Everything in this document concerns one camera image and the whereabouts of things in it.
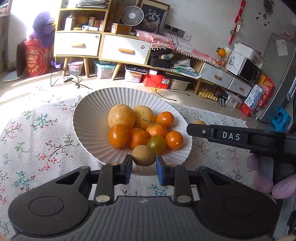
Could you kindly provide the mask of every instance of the red bucket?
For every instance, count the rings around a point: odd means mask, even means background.
[[[41,46],[40,41],[25,41],[26,46],[26,70],[30,77],[45,74],[48,71],[48,53],[50,48]]]

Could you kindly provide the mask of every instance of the tile floor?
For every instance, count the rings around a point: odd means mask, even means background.
[[[54,87],[52,88],[59,88],[65,91],[71,91],[71,89],[76,88],[73,82],[63,83],[62,79],[59,79],[61,75],[61,72],[56,72],[52,75],[52,82],[56,82]],[[107,87],[135,88],[162,98],[155,92],[154,88],[145,87],[143,83],[126,82],[123,78],[117,78],[116,80],[111,81],[110,79],[100,80],[97,77],[91,77],[89,79],[87,79],[86,77],[82,77],[81,84],[86,85],[95,90]],[[13,82],[0,81],[1,132],[13,116],[18,115],[23,111],[23,103],[25,103],[25,101],[28,99],[30,93],[36,90],[36,86],[43,88],[50,87],[50,74],[34,78],[22,79]],[[253,117],[246,117],[241,113],[241,111],[238,108],[234,109],[231,107],[222,107],[219,102],[215,102],[213,100],[205,99],[198,95],[195,95],[193,90],[186,91],[186,93],[189,94],[189,96],[187,96],[184,93],[170,92],[168,90],[163,89],[159,89],[158,92],[164,97],[177,100],[177,103],[179,104],[188,105],[200,109],[205,109],[208,111],[213,111],[223,115],[243,119],[246,121],[246,124],[249,128],[271,129],[270,124],[265,124],[259,120],[256,120]]]

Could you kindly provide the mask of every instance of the microwave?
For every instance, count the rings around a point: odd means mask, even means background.
[[[224,68],[252,86],[257,83],[262,73],[262,70],[250,59],[234,51],[231,51]]]

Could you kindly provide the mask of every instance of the fan grille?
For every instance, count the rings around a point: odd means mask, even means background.
[[[130,6],[122,11],[121,20],[124,24],[129,26],[135,26],[142,22],[144,13],[141,8],[136,6]]]

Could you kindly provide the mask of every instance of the table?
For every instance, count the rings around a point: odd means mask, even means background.
[[[0,136],[0,231],[7,237],[14,235],[8,219],[8,207],[19,194],[29,191],[81,166],[92,170],[102,164],[88,154],[74,135],[72,115],[88,89],[59,91],[58,88],[36,88],[23,112],[14,117]],[[187,123],[203,120],[206,124],[247,127],[242,120],[170,103]],[[255,172],[248,168],[248,150],[209,143],[193,137],[192,151],[184,166],[196,170],[208,166],[249,187],[254,187]],[[196,186],[192,186],[198,200]],[[115,198],[126,196],[173,196],[173,187],[162,187],[157,176],[132,175],[128,185],[115,187]]]

